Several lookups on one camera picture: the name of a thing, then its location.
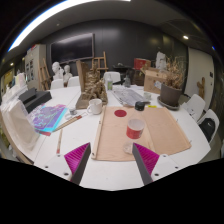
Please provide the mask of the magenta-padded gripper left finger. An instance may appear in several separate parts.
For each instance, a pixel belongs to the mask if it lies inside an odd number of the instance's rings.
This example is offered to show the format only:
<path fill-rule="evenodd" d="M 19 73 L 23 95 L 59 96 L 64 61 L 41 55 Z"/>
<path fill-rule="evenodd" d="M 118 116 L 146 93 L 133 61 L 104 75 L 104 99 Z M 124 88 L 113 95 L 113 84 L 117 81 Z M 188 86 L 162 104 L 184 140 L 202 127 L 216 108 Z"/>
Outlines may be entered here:
<path fill-rule="evenodd" d="M 44 166 L 43 169 L 79 185 L 91 152 L 89 143 L 79 146 L 63 155 L 57 153 Z"/>

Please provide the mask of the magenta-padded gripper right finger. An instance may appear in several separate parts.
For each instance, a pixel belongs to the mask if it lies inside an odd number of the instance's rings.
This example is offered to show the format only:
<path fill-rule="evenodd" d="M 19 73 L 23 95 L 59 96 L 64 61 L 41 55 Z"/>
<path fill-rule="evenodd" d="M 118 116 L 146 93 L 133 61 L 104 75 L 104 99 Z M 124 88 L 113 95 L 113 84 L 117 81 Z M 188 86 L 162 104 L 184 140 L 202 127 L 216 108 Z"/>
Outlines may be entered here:
<path fill-rule="evenodd" d="M 132 153 L 144 185 L 152 183 L 181 169 L 181 167 L 167 154 L 158 155 L 137 143 L 133 144 Z"/>

